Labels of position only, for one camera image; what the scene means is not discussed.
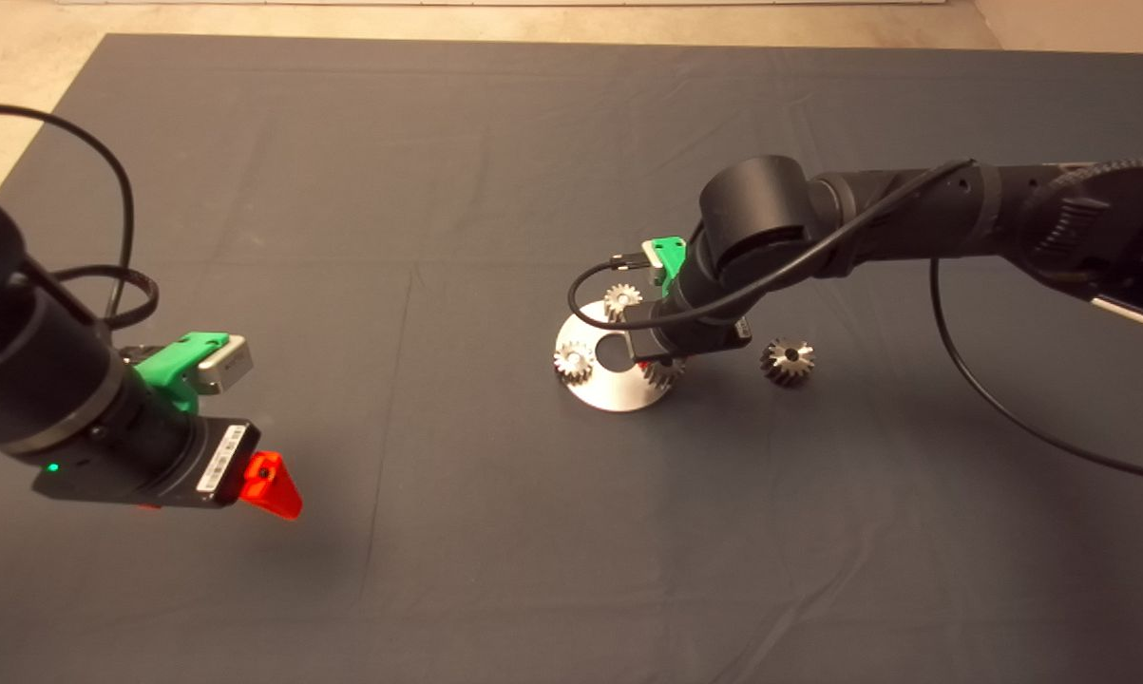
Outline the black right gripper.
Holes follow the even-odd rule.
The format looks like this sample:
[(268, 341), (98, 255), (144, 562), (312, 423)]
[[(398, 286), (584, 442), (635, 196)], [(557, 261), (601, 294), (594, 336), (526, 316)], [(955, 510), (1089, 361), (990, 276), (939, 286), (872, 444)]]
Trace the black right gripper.
[[(638, 368), (648, 369), (650, 361), (663, 361), (684, 356), (722, 353), (750, 345), (752, 334), (745, 315), (754, 307), (754, 299), (741, 300), (724, 313), (700, 317), (689, 323), (662, 325), (644, 331), (628, 331), (628, 350), (638, 361)], [(676, 315), (689, 304), (673, 291), (668, 297), (645, 300), (628, 307), (620, 315), (623, 323), (646, 323), (657, 317)]]

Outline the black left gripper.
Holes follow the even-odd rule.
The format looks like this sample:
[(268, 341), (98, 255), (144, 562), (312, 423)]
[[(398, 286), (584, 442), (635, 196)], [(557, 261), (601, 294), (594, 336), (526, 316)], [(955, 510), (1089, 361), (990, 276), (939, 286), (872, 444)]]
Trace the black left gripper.
[(179, 461), (134, 493), (134, 506), (163, 509), (224, 509), (239, 501), (297, 520), (303, 499), (274, 451), (255, 451), (257, 425), (246, 419), (198, 417)]

